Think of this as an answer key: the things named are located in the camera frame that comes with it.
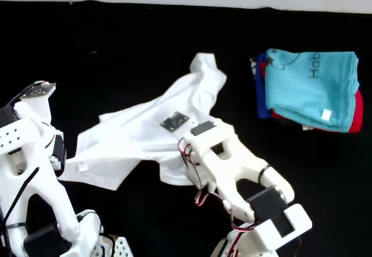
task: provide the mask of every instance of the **black table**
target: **black table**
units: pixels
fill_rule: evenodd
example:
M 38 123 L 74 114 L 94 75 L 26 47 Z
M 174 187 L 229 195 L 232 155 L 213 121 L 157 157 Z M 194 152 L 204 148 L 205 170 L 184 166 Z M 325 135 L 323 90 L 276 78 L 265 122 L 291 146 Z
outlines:
M 298 256 L 364 256 L 371 197 L 371 27 L 369 15 L 0 2 L 0 102 L 34 80 L 57 82 L 50 99 L 53 124 L 65 133 L 71 157 L 78 133 L 96 124 L 99 114 L 161 95 L 189 72 L 197 52 L 215 53 L 227 83 L 212 115 L 233 124 L 241 141 L 288 179 L 296 202 L 312 218 Z M 249 58 L 267 48 L 355 51 L 362 132 L 302 132 L 259 120 Z M 209 256 L 230 229 L 218 200 L 197 208 L 196 188 L 161 183 L 155 162 L 142 162 L 117 191 L 63 184 L 75 210 L 96 209 L 106 232 L 127 237 L 135 256 Z M 246 186 L 245 192 L 255 189 Z M 30 231 L 52 220 L 51 209 L 33 197 Z M 293 247 L 281 256 L 292 256 Z

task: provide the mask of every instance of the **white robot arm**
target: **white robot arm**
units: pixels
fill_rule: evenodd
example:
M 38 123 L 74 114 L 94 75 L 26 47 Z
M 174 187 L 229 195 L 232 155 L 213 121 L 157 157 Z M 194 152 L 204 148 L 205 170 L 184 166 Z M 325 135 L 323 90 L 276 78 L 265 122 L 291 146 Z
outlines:
M 75 214 L 57 181 L 66 151 L 62 132 L 50 125 L 54 89 L 35 82 L 0 108 L 0 223 L 9 256 L 90 256 L 102 230 L 93 210 Z M 27 205 L 34 194 L 52 207 L 56 223 L 28 235 Z
M 288 206 L 294 200 L 291 185 L 265 160 L 249 151 L 231 125 L 220 119 L 199 124 L 178 146 L 190 180 L 199 189 L 208 187 L 209 192 L 217 189 L 231 217 L 246 222 L 245 228 L 236 227 L 230 233 L 235 242 L 231 241 L 230 248 L 226 247 L 219 256 L 277 256 L 279 247 L 312 227 L 301 205 Z M 236 186 L 240 179 L 259 183 L 266 189 L 243 199 Z

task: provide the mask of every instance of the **crumpled white shirt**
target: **crumpled white shirt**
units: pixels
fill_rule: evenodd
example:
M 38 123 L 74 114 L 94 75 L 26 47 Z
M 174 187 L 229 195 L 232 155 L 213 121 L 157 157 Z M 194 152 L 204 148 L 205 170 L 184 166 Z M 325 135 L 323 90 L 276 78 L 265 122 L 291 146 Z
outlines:
M 99 124 L 79 134 L 76 155 L 59 180 L 116 190 L 141 160 L 154 160 L 163 182 L 192 185 L 177 143 L 194 126 L 214 120 L 209 113 L 226 75 L 209 53 L 198 53 L 190 71 L 152 101 L 101 115 Z M 176 111 L 189 119 L 171 133 L 160 124 Z

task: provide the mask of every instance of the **blue folded shirt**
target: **blue folded shirt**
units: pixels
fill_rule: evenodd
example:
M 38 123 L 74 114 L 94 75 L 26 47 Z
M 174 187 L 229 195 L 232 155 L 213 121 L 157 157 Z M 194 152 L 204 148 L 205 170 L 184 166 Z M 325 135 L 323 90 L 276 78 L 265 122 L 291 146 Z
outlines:
M 348 132 L 355 111 L 354 52 L 266 52 L 266 107 L 300 124 Z
M 270 110 L 266 108 L 265 98 L 265 81 L 261 73 L 261 63 L 266 62 L 266 54 L 261 53 L 257 57 L 255 83 L 256 83 L 256 96 L 257 96 L 257 113 L 260 119 L 273 118 Z

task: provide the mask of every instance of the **red wire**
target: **red wire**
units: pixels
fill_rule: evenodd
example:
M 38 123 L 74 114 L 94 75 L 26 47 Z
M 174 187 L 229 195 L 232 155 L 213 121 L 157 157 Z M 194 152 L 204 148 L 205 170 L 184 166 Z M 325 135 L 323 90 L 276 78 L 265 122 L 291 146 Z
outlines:
M 52 126 L 50 124 L 48 124 L 46 122 L 42 122 L 42 124 L 44 124 L 46 126 L 49 126 L 49 128 L 53 130 L 53 128 L 52 128 Z M 55 137 L 56 137 L 56 134 L 53 134 L 52 139 L 49 141 L 49 143 L 46 144 L 45 148 L 48 148 L 51 145 L 51 143 L 53 142 L 53 140 L 54 140 Z
M 230 249 L 228 250 L 228 253 L 227 253 L 227 256 L 226 257 L 230 257 L 231 254 L 234 253 L 234 248 L 236 246 L 236 244 L 238 243 L 238 240 L 240 239 L 240 237 L 243 235 L 243 232 L 239 232 L 237 237 L 235 238 L 235 240 L 232 242 L 231 246 L 230 246 Z

